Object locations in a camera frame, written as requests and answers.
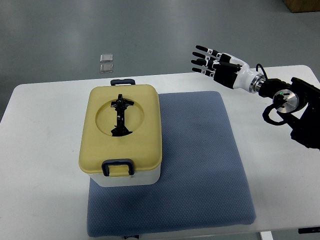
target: white box base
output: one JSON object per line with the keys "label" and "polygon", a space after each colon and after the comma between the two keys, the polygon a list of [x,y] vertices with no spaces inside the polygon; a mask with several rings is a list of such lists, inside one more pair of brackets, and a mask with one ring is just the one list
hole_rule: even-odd
{"label": "white box base", "polygon": [[124,187],[150,185],[160,178],[161,164],[150,171],[135,171],[131,176],[104,176],[103,173],[88,174],[101,187]]}

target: white table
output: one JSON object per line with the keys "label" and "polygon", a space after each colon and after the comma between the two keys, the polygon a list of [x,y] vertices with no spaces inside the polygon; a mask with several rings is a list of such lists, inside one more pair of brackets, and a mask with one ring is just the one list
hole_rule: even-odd
{"label": "white table", "polygon": [[[265,69],[301,78],[307,66]],[[320,152],[291,140],[291,128],[264,122],[271,99],[219,85],[198,73],[132,77],[159,94],[217,91],[232,126],[256,211],[252,225],[143,234],[141,239],[263,232],[320,226]],[[23,84],[0,123],[0,239],[87,240],[89,177],[78,166],[90,91],[111,79]]]}

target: robotic arm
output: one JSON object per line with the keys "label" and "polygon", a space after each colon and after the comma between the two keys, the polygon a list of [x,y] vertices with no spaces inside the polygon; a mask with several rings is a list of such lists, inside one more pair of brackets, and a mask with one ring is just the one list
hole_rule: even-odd
{"label": "robotic arm", "polygon": [[[271,98],[272,104],[263,114],[263,119],[272,125],[288,124],[292,128],[291,138],[307,148],[320,150],[320,90],[313,85],[293,77],[291,84],[277,78],[268,79],[260,64],[256,71],[249,65],[227,53],[197,45],[196,48],[205,54],[193,52],[198,57],[191,62],[201,68],[192,68],[194,72],[213,78],[214,81],[230,89],[244,89],[249,93],[258,93],[263,98]],[[302,110],[301,118],[292,113]],[[270,119],[269,114],[276,109],[283,121]]]}

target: navy blue handle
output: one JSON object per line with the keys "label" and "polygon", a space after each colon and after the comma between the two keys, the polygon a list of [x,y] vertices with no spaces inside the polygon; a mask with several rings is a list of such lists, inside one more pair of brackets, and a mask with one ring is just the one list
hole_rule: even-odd
{"label": "navy blue handle", "polygon": [[127,165],[129,167],[129,175],[135,174],[135,169],[134,169],[134,162],[131,159],[110,159],[110,160],[105,160],[102,165],[102,172],[103,175],[106,177],[109,177],[110,171],[109,171],[109,166],[120,166],[120,165]]}
{"label": "navy blue handle", "polygon": [[136,81],[130,78],[127,79],[114,79],[110,81],[111,86],[120,85],[120,84],[131,84],[136,85]]}

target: blue cushion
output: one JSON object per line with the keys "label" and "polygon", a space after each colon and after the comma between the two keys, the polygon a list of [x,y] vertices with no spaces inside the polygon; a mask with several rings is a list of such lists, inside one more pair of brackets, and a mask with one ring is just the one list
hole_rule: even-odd
{"label": "blue cushion", "polygon": [[218,92],[160,94],[163,159],[152,185],[90,180],[87,232],[128,236],[237,224],[256,218],[247,177]]}

